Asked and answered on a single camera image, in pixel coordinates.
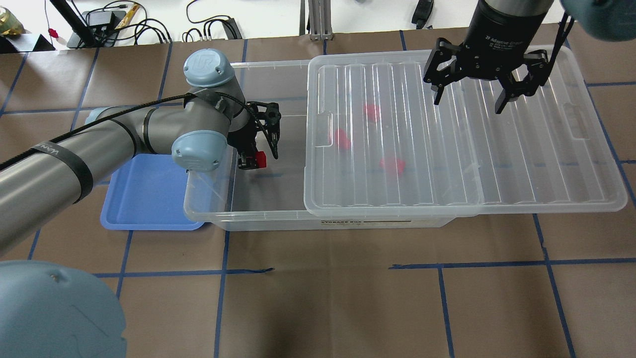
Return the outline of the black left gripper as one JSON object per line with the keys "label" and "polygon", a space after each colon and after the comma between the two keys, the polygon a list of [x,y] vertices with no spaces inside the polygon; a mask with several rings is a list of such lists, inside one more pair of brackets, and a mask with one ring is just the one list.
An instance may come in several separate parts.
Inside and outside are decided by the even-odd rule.
{"label": "black left gripper", "polygon": [[240,170],[259,168],[257,159],[256,137],[264,134],[275,160],[279,158],[278,143],[280,140],[280,106],[277,102],[250,101],[243,105],[247,115],[247,124],[234,132],[234,147],[239,154],[237,167]]}

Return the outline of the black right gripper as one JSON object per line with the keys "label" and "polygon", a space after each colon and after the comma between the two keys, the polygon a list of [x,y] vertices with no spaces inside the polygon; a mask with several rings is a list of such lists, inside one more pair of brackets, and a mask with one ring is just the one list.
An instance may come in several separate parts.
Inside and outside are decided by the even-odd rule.
{"label": "black right gripper", "polygon": [[425,65],[423,81],[435,91],[459,80],[498,80],[502,92],[495,114],[518,95],[532,95],[547,83],[550,62],[545,50],[528,51],[552,6],[551,0],[480,0],[462,43],[438,38]]}

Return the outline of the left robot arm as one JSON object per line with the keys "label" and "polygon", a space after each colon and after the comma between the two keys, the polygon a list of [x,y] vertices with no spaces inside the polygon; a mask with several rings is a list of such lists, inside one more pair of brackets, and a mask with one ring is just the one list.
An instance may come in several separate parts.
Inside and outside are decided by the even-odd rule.
{"label": "left robot arm", "polygon": [[[85,125],[1,164],[1,252],[13,249],[139,154],[170,155],[210,173],[236,149],[241,170],[263,169],[261,132],[277,159],[279,105],[246,100],[223,52],[204,48],[182,68],[189,90],[132,108],[98,108]],[[92,274],[62,265],[1,263],[3,358],[124,358],[120,300]]]}

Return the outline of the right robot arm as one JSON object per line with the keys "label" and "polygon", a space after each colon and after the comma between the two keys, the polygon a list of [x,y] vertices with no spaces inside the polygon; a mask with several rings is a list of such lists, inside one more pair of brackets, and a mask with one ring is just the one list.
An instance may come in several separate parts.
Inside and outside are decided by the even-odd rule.
{"label": "right robot arm", "polygon": [[431,51],[423,81],[439,104],[443,91],[462,79],[497,80],[502,91],[496,100],[500,114],[520,96],[533,96],[544,86],[559,50],[575,22],[593,38],[608,42],[635,38],[633,0],[563,0],[563,17],[551,52],[528,52],[532,39],[552,6],[551,0],[480,0],[463,43],[439,38]]}

